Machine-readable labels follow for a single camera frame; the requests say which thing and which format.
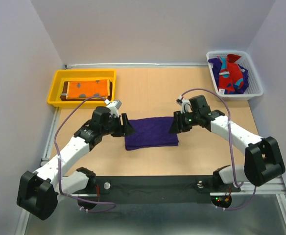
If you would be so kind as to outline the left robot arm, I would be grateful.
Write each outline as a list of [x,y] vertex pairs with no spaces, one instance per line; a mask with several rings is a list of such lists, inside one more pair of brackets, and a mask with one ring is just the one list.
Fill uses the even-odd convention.
[[126,137],[135,133],[125,113],[116,108],[97,107],[71,137],[63,149],[34,172],[26,171],[20,178],[17,205],[41,220],[49,218],[63,197],[71,197],[78,190],[85,193],[95,189],[92,173],[86,169],[62,177],[82,157],[91,152],[106,135]]

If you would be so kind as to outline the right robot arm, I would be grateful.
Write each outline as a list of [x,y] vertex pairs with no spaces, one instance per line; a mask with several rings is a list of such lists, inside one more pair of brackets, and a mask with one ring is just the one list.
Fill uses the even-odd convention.
[[286,167],[279,144],[273,137],[253,134],[230,120],[230,116],[220,110],[211,110],[203,95],[190,99],[179,96],[176,102],[181,106],[173,113],[173,123],[169,132],[179,134],[200,126],[219,135],[229,143],[229,148],[237,148],[244,154],[244,164],[231,164],[213,173],[212,187],[223,191],[232,183],[250,182],[260,187],[283,175]]

